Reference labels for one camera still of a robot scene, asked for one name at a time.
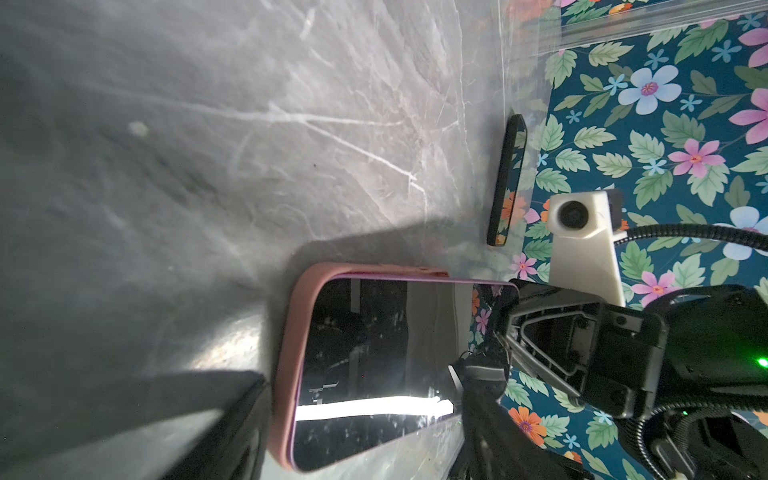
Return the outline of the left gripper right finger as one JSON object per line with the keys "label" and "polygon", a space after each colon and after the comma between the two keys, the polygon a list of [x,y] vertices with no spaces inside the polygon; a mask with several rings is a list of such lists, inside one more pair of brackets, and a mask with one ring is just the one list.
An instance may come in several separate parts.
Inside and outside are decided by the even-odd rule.
{"label": "left gripper right finger", "polygon": [[575,460],[549,452],[524,433],[498,404],[508,370],[486,357],[466,356],[449,366],[460,395],[464,443],[451,479],[592,479]]}

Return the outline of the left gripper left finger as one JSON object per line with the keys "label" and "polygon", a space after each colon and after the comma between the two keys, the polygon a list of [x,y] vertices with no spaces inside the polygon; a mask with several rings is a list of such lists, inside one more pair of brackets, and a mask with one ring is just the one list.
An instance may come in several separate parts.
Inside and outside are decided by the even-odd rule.
{"label": "left gripper left finger", "polygon": [[223,413],[193,442],[164,479],[258,479],[266,450],[272,391],[260,374],[225,404]]}

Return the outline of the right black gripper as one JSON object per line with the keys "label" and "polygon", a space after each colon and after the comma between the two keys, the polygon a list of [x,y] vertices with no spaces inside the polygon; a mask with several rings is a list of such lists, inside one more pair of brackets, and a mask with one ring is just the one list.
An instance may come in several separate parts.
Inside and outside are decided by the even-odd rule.
{"label": "right black gripper", "polygon": [[[512,366],[584,398],[605,301],[523,280],[505,285],[493,334]],[[626,453],[656,479],[764,479],[767,440],[738,417],[767,410],[767,303],[739,285],[692,287],[652,301],[642,325],[663,323],[651,360],[655,397],[618,419]]]}

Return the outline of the silver-edged black phone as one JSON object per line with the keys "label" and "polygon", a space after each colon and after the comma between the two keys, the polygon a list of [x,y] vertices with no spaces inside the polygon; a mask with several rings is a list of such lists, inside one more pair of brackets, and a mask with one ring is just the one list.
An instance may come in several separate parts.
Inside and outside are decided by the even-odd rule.
{"label": "silver-edged black phone", "polygon": [[522,160],[527,146],[527,125],[521,114],[508,117],[502,142],[498,174],[493,191],[486,243],[506,245],[515,207]]}

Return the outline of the pink phone case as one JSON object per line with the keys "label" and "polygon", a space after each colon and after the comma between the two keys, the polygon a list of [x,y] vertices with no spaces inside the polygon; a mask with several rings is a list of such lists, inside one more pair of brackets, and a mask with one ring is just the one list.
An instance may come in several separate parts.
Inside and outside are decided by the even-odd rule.
{"label": "pink phone case", "polygon": [[295,409],[314,304],[329,280],[346,274],[428,281],[449,276],[446,270],[440,268],[338,262],[314,264],[300,275],[289,298],[277,369],[273,377],[272,421],[268,436],[269,453],[287,471],[298,470],[292,459]]}

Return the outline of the aluminium frame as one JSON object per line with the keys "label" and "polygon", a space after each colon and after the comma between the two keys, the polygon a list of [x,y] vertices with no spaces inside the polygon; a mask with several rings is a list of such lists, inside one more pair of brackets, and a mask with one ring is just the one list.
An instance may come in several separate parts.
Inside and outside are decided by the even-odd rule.
{"label": "aluminium frame", "polygon": [[529,52],[533,56],[540,56],[560,49],[644,35],[766,9],[766,1],[662,1],[574,24],[562,25],[557,19],[551,26],[541,27]]}

